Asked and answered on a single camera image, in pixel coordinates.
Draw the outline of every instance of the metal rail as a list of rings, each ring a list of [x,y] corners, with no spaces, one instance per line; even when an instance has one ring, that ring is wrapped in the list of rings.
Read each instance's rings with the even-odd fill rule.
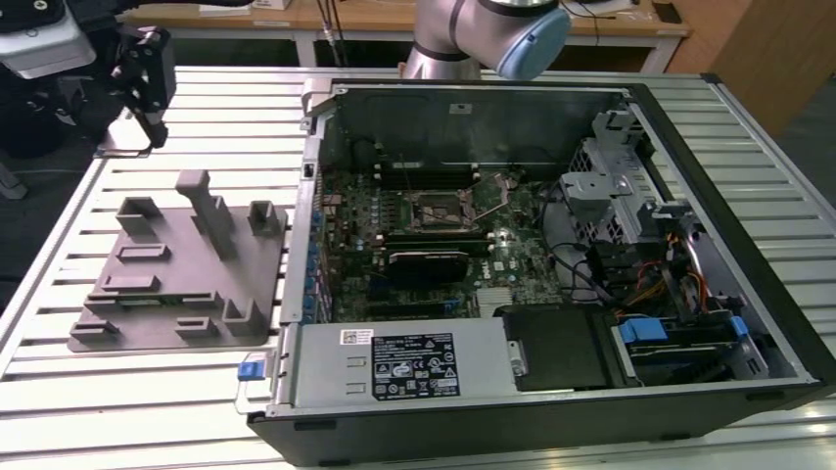
[[[170,189],[176,174],[206,168],[212,190],[230,206],[270,199],[292,219],[303,150],[302,84],[308,77],[335,75],[331,70],[180,68],[178,95],[166,114],[166,147],[147,159],[95,162],[0,320],[4,470],[290,468],[255,437],[232,404],[238,363],[248,352],[271,349],[278,338],[247,350],[123,354],[72,354],[66,343],[116,239],[114,213],[127,196],[151,195],[162,207],[187,207],[186,198]],[[339,76],[391,78],[395,73],[352,70]],[[542,79],[648,84],[836,352],[834,211],[723,86],[695,75],[554,73]],[[668,168],[662,167],[662,175],[676,195]],[[267,384],[254,383],[248,398],[268,397]],[[804,468],[831,468],[836,444],[824,438],[835,435],[836,400],[826,399],[752,416],[695,440],[366,467],[790,468],[803,459]]]

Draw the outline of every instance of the table leg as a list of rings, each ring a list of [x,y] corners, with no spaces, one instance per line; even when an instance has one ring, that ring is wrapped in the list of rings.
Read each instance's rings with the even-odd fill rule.
[[[682,41],[682,37],[679,36],[668,36],[660,37],[659,42],[656,43],[656,47],[648,54],[648,59],[644,61],[644,66],[642,67],[642,73],[664,73],[668,68],[668,63],[671,62],[672,57],[675,56],[676,47],[679,46],[679,42]]]
[[[299,56],[299,66],[316,67],[316,50],[314,42],[316,41],[316,31],[296,31],[292,36],[296,44],[296,55]]]

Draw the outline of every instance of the white sticker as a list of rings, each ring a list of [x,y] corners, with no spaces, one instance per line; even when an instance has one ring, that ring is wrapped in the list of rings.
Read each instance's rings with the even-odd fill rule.
[[[254,26],[288,27],[290,22],[252,22]]]
[[[456,379],[439,379],[436,382],[438,387],[456,387],[459,385],[459,380]]]
[[[348,345],[371,345],[371,339],[375,336],[375,330],[340,330],[340,344]]]

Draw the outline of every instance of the warning label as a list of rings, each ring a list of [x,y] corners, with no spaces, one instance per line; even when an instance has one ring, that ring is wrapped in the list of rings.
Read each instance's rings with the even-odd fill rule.
[[[340,330],[340,344],[350,345],[371,345],[371,338],[375,336],[375,330]]]
[[[382,401],[458,397],[454,334],[374,337],[372,383]]]

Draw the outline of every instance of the blue latch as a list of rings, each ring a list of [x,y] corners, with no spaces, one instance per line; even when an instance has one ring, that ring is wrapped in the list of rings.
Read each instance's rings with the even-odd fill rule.
[[[618,325],[618,331],[626,344],[668,339],[668,333],[659,318],[631,318]]]
[[[238,380],[251,382],[264,380],[266,359],[244,361],[238,364]]]
[[[744,338],[748,335],[748,327],[743,322],[743,318],[739,316],[732,317],[732,328],[735,328],[735,333],[738,334],[738,339]]]

